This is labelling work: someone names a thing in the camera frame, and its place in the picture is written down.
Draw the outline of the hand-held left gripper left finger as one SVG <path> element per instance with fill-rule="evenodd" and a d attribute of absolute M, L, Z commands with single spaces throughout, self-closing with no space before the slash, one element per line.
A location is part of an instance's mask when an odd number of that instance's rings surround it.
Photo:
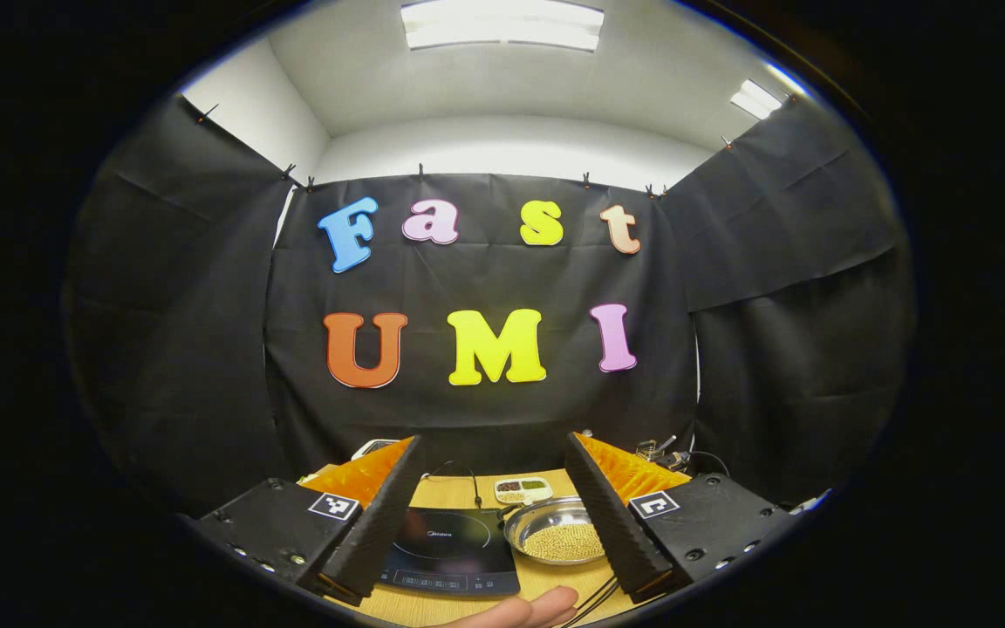
<path fill-rule="evenodd" d="M 421 442 L 416 434 L 304 482 L 259 482 L 200 517 L 198 533 L 276 580 L 360 605 L 423 473 Z"/>

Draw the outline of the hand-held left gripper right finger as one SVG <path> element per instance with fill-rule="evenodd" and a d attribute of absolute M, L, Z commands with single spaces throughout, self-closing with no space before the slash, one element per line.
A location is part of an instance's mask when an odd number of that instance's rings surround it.
<path fill-rule="evenodd" d="M 796 524 L 726 474 L 671 472 L 586 434 L 570 434 L 565 469 L 635 604 L 718 575 Z"/>

